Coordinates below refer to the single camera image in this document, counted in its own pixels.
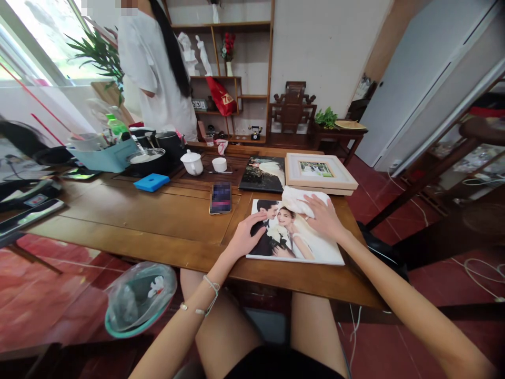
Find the green bottle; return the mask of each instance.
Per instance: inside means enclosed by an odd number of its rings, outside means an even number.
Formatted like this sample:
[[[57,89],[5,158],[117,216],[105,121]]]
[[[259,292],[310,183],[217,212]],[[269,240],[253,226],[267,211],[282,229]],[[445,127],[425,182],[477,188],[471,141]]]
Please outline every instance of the green bottle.
[[[120,135],[123,132],[129,131],[126,125],[122,121],[118,120],[114,114],[110,113],[106,116],[109,119],[107,126],[115,135]]]

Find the thigh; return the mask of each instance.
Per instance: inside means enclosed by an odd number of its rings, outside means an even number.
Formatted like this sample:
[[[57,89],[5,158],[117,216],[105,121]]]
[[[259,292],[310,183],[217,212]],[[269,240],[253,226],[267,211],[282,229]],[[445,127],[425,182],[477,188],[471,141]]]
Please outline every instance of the thigh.
[[[203,273],[180,270],[184,299],[191,297],[202,280]],[[242,358],[262,344],[261,337],[243,312],[221,290],[196,335],[207,379],[223,379]]]
[[[347,365],[328,299],[293,292],[291,347],[347,378]]]

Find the white door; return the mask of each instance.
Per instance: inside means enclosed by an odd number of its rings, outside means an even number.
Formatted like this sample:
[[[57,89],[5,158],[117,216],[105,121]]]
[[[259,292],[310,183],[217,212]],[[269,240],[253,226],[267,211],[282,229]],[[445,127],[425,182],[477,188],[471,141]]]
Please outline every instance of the white door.
[[[360,123],[356,154],[373,167],[456,59],[494,0],[433,0],[410,22]]]

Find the black suit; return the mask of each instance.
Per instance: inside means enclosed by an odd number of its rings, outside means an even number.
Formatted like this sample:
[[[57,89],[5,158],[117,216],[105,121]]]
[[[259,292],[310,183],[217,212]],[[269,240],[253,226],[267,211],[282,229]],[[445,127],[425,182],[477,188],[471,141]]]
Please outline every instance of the black suit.
[[[258,231],[264,227],[268,226],[268,221],[259,221],[256,224],[254,224],[251,228],[251,236],[254,236]],[[267,232],[264,233],[264,235],[261,236],[261,239],[259,240],[258,244],[252,249],[250,254],[254,255],[267,255],[270,256],[272,255],[272,248],[269,243],[270,237],[267,236]]]

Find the bracelet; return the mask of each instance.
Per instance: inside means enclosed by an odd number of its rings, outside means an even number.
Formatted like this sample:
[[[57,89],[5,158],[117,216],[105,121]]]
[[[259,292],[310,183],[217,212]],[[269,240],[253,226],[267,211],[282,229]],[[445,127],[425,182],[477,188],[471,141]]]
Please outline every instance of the bracelet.
[[[197,314],[202,314],[204,315],[205,317],[207,317],[207,315],[209,314],[210,310],[212,309],[214,303],[216,302],[217,300],[217,296],[219,295],[219,289],[221,288],[219,286],[219,284],[217,283],[212,283],[210,281],[210,279],[207,277],[207,275],[204,275],[204,279],[210,284],[210,287],[209,288],[212,288],[214,290],[214,292],[216,293],[216,296],[214,296],[214,300],[212,300],[212,303],[210,304],[210,307],[207,311],[204,311],[204,310],[201,310],[201,309],[196,309],[195,310],[195,313]],[[182,302],[180,304],[180,309],[182,309],[183,311],[187,311],[188,310],[188,306],[186,304],[184,304],[184,302]]]

